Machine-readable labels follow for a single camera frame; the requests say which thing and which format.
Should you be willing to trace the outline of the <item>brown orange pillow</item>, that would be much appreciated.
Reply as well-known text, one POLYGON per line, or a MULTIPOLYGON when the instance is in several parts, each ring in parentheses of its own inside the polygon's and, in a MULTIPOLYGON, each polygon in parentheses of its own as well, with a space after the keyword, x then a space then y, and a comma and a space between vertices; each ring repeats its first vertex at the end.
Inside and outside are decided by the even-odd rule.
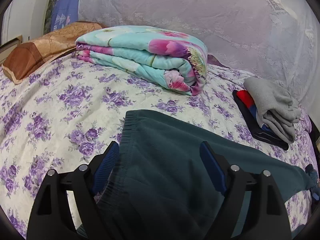
POLYGON ((75 41, 80 36, 105 27, 104 24, 96 22, 74 22, 62 29, 19 44, 2 63, 3 73, 17 85, 46 62, 52 62, 64 54, 75 51, 75 41))

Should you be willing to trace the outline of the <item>dark teal fleece pants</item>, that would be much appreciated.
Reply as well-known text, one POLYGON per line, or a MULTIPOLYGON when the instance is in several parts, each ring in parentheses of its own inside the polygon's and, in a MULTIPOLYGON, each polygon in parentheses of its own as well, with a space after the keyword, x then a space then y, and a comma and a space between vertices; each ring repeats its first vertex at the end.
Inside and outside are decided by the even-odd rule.
POLYGON ((205 239, 224 200, 208 176, 200 145, 244 171, 270 171, 284 203, 312 180, 300 167, 150 110, 128 111, 119 160, 98 201, 100 239, 205 239))

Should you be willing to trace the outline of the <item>folded floral turquoise quilt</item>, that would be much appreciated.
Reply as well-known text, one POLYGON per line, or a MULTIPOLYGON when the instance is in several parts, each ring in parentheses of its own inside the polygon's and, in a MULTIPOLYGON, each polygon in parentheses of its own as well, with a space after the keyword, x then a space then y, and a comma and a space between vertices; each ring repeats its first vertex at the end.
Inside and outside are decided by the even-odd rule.
POLYGON ((76 39, 78 58, 110 66, 185 95, 202 92, 206 45, 191 35, 143 25, 119 25, 76 39))

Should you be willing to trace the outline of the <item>purple floral bedspread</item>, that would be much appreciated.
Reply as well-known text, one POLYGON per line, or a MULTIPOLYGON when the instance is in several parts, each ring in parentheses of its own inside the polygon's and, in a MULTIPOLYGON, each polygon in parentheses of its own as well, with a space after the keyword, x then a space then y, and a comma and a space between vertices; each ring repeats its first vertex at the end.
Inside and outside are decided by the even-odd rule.
POLYGON ((185 96, 112 67, 68 55, 16 85, 1 75, 1 207, 25 237, 45 173, 75 169, 121 139, 125 113, 150 109, 301 168, 316 164, 311 121, 302 113, 287 151, 255 140, 232 92, 249 74, 210 65, 204 91, 185 96))

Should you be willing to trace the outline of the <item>folded black garment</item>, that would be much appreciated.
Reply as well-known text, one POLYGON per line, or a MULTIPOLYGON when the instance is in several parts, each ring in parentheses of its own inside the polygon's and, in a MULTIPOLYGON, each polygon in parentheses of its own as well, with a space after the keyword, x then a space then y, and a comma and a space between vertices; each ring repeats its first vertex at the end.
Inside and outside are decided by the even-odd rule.
POLYGON ((247 90, 233 90, 232 95, 254 139, 278 146, 285 151, 289 149, 288 143, 259 119, 257 107, 247 90))

